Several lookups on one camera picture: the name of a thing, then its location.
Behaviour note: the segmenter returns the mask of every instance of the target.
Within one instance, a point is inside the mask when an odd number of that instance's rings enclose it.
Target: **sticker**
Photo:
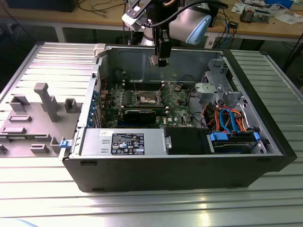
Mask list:
[[[143,133],[112,133],[112,155],[144,155]]]
[[[100,131],[100,136],[112,136],[114,131],[109,131],[109,130],[101,130]]]

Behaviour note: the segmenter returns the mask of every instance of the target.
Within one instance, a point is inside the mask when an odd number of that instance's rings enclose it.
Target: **slotted aluminum surface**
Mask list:
[[[251,51],[232,51],[232,54],[297,156],[302,157],[302,94],[269,56]]]
[[[257,58],[268,66],[265,57]],[[264,87],[268,81],[271,80],[251,80],[255,87]],[[283,79],[274,81],[278,87],[285,87]],[[266,97],[263,98],[266,104],[275,103]],[[300,104],[296,99],[291,100],[281,103],[284,106],[291,106],[292,102]],[[268,105],[271,111],[284,114],[286,110],[276,103]],[[284,132],[302,132],[299,126],[279,124]],[[279,173],[266,174],[249,188],[238,189],[84,193],[58,158],[2,158],[0,216],[21,218],[41,227],[299,227],[303,225],[303,156],[302,146],[294,143],[299,156],[294,163]],[[207,173],[193,174],[202,177]]]

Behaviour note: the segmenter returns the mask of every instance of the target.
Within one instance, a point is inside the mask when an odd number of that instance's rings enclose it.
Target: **floor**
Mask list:
[[[57,42],[55,31],[51,27],[42,26],[24,26],[24,28],[37,40]],[[106,30],[91,30],[91,29],[78,29],[78,28],[66,28],[65,34],[68,42],[70,43],[107,43],[107,44],[122,44],[122,31],[106,31]],[[206,41],[206,37],[198,45],[203,47]],[[226,49],[239,49],[241,46],[241,39],[234,39],[232,44],[226,45]],[[12,36],[2,35],[0,36],[0,89],[2,90],[14,72],[18,69],[28,52],[33,46],[33,42],[27,36],[27,34],[16,26],[14,28],[14,34]],[[185,43],[179,43],[181,46],[188,46]],[[242,45],[242,49],[250,50],[255,41],[248,41],[245,45]],[[274,61],[282,67],[290,50],[286,49],[281,42],[265,41],[261,46],[261,51],[267,52]],[[300,56],[288,69],[286,74],[294,82],[294,84],[301,88],[303,81],[298,79],[298,75],[303,72],[303,56]]]

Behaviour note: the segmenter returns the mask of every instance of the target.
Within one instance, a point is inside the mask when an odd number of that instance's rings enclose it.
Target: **blue drive bracket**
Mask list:
[[[62,140],[60,148],[71,148],[73,140]]]
[[[211,141],[215,140],[228,140],[228,136],[225,132],[213,132],[210,134]]]

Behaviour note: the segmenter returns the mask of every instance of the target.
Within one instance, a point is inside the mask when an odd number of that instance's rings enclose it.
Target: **desk leg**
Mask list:
[[[208,36],[207,36],[207,40],[206,40],[204,48],[212,49],[213,45],[214,45],[214,41],[215,41],[216,37],[218,37],[219,33],[218,32],[210,32],[207,35]]]
[[[66,43],[63,27],[61,25],[55,25],[54,28],[58,37],[58,42]]]

